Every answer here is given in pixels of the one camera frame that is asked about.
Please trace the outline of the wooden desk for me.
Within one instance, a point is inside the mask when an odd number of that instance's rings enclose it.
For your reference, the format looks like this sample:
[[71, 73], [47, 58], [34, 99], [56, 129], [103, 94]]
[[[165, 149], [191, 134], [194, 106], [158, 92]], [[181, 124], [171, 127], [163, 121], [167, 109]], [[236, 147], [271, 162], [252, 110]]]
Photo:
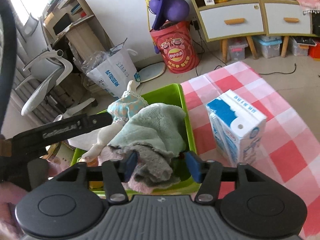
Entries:
[[53, 49], [70, 48], [82, 61], [112, 47], [85, 0], [52, 0], [43, 12], [43, 26]]

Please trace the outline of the blue white milk carton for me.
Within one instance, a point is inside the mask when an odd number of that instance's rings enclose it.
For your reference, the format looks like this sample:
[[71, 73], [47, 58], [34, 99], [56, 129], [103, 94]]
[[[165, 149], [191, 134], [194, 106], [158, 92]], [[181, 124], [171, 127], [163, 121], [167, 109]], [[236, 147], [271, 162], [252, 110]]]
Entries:
[[206, 104], [218, 150], [232, 167], [256, 160], [267, 116], [232, 90]]

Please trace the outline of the doll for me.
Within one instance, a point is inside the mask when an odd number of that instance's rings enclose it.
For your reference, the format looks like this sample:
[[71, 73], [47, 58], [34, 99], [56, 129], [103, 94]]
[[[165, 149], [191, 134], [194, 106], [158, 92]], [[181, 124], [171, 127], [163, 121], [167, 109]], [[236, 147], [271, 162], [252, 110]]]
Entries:
[[122, 96], [108, 106], [107, 113], [113, 118], [112, 124], [99, 131], [97, 142], [81, 156], [82, 161], [90, 163], [99, 157], [104, 147], [121, 131], [124, 125], [141, 109], [149, 105], [143, 97], [137, 94], [137, 86], [136, 81], [130, 80]]

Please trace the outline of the grey green towel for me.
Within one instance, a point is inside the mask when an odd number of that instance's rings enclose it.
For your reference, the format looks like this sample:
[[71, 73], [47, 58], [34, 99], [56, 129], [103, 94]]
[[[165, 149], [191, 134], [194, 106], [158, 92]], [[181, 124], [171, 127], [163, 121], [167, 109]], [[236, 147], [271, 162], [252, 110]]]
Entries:
[[154, 168], [149, 168], [149, 171], [155, 177], [151, 178], [151, 185], [154, 189], [167, 189], [181, 181], [174, 174], [171, 161], [186, 149], [181, 132], [185, 116], [181, 107], [153, 103], [134, 115], [107, 146], [151, 148]]

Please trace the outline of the pink checkered tablecloth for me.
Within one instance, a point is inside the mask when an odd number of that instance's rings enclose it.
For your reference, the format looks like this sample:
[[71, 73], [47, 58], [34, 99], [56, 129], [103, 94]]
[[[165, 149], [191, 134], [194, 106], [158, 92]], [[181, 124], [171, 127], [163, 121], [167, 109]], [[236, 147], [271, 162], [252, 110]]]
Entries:
[[1, 140], [1, 239], [319, 239], [319, 142], [241, 62]]

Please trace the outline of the grey office chair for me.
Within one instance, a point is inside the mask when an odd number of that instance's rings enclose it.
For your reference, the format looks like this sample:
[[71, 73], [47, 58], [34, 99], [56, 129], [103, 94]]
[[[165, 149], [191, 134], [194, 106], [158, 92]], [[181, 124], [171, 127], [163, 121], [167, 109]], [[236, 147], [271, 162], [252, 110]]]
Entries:
[[31, 80], [40, 81], [22, 107], [21, 115], [26, 116], [44, 101], [52, 89], [60, 85], [71, 74], [73, 65], [63, 57], [62, 50], [52, 49], [43, 27], [42, 18], [36, 19], [29, 15], [21, 34], [29, 59], [22, 70], [29, 72], [29, 75], [16, 88], [21, 89]]

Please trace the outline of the red chips bucket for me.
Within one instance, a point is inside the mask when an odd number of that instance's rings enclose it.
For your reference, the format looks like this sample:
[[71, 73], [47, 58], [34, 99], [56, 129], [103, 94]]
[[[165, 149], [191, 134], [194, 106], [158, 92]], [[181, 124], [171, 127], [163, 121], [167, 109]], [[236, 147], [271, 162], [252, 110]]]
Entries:
[[150, 30], [150, 35], [158, 51], [163, 57], [169, 71], [174, 74], [188, 72], [200, 62], [189, 33], [190, 23], [166, 22], [159, 30]]

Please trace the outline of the round bathroom scale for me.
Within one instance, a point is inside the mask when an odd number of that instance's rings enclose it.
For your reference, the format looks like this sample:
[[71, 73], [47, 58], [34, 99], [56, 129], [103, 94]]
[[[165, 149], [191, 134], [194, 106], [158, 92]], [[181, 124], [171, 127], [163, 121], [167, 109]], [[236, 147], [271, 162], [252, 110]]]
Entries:
[[164, 62], [157, 62], [142, 68], [138, 72], [140, 75], [140, 82], [144, 83], [160, 77], [165, 72], [165, 69], [166, 65]]

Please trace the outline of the blue lid storage box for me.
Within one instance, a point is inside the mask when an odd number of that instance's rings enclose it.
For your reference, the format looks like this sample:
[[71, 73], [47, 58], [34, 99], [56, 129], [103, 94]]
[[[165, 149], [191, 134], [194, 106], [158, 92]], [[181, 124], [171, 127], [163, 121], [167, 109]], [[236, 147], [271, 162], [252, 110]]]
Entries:
[[270, 59], [280, 56], [281, 36], [253, 36], [255, 48], [264, 58]]

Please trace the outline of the gold lid glass jar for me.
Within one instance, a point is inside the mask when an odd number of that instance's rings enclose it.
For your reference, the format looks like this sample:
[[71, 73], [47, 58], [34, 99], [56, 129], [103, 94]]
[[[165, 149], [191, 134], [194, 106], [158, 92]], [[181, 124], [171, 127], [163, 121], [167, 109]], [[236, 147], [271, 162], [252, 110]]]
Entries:
[[60, 166], [61, 169], [66, 169], [71, 166], [75, 149], [65, 141], [46, 146], [47, 153], [42, 156], [51, 163]]

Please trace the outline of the purple bounce ball toy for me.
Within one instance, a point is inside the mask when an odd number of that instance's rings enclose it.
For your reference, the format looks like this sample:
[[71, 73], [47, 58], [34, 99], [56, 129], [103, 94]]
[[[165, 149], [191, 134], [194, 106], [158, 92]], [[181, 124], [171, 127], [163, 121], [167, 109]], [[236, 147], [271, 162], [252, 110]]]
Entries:
[[159, 30], [167, 21], [185, 21], [190, 12], [185, 0], [146, 0], [148, 12], [155, 15], [153, 30]]

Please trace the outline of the white paper shopping bag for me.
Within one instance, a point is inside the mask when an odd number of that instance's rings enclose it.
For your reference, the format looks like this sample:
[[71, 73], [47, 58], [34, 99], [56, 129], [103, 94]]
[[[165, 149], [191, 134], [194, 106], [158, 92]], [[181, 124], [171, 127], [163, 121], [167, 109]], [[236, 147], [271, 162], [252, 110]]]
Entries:
[[140, 75], [132, 62], [131, 56], [138, 53], [125, 48], [125, 41], [107, 52], [96, 51], [82, 64], [81, 70], [103, 90], [114, 97], [121, 97], [129, 81], [140, 85]]

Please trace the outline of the wooden cabinet with drawers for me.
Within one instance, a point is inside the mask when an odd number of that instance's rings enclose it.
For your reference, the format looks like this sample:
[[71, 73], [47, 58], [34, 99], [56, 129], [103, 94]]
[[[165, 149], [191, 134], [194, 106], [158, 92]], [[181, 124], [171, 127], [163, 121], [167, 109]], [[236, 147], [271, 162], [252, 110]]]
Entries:
[[281, 52], [286, 55], [290, 36], [314, 36], [312, 16], [293, 0], [191, 0], [207, 42], [219, 41], [222, 61], [227, 62], [228, 42], [244, 37], [254, 58], [257, 51], [253, 36], [282, 36]]

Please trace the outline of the pink plush toy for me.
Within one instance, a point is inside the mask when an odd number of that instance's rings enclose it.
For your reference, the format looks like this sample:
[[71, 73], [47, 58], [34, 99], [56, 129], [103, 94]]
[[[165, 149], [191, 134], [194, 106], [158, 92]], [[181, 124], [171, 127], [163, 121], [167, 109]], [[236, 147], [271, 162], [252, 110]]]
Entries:
[[149, 171], [149, 168], [154, 168], [154, 165], [152, 164], [154, 157], [150, 157], [152, 150], [148, 146], [129, 146], [124, 148], [105, 146], [98, 157], [99, 166], [108, 160], [126, 159], [132, 151], [136, 151], [138, 154], [137, 164], [130, 180], [127, 183], [123, 183], [123, 186], [125, 189], [131, 189], [143, 194], [150, 194], [155, 188], [151, 185], [151, 178], [155, 177]]

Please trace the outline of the green plastic bin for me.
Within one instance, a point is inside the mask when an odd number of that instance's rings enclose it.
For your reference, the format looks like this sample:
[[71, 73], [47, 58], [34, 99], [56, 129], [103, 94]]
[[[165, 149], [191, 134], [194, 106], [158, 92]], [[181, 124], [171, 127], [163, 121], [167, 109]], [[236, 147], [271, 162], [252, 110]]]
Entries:
[[[182, 137], [185, 140], [186, 143], [186, 149], [183, 151], [188, 150], [195, 150], [194, 140], [193, 140], [193, 134], [190, 127], [189, 122], [189, 116], [187, 114], [187, 107], [185, 105], [184, 95], [182, 87], [178, 84], [171, 84], [166, 87], [154, 90], [152, 92], [149, 92], [147, 94], [141, 95], [149, 105], [153, 103], [164, 103], [167, 105], [175, 105], [178, 107], [181, 107], [185, 113], [185, 119], [184, 119], [184, 126], [181, 129]], [[80, 162], [81, 156], [89, 151], [89, 149], [97, 142], [97, 135], [101, 129], [98, 129], [96, 131], [93, 131], [88, 134], [80, 135], [77, 137], [77, 140], [79, 143], [77, 144], [77, 147], [82, 149], [82, 153], [78, 153], [73, 161], [74, 162]], [[188, 169], [186, 167], [186, 164], [184, 162], [183, 158], [183, 152], [179, 154], [177, 158], [174, 158], [171, 161], [171, 166], [174, 169], [174, 174], [179, 176], [181, 181], [178, 184], [172, 185], [171, 187], [167, 189], [154, 189], [150, 194], [191, 194], [192, 192], [196, 191], [199, 187], [192, 182], [190, 178], [190, 173], [188, 172]], [[87, 163], [88, 166], [99, 166], [98, 158], [96, 158], [94, 161]], [[140, 193], [133, 191], [131, 189], [126, 189], [129, 194], [134, 193]]]

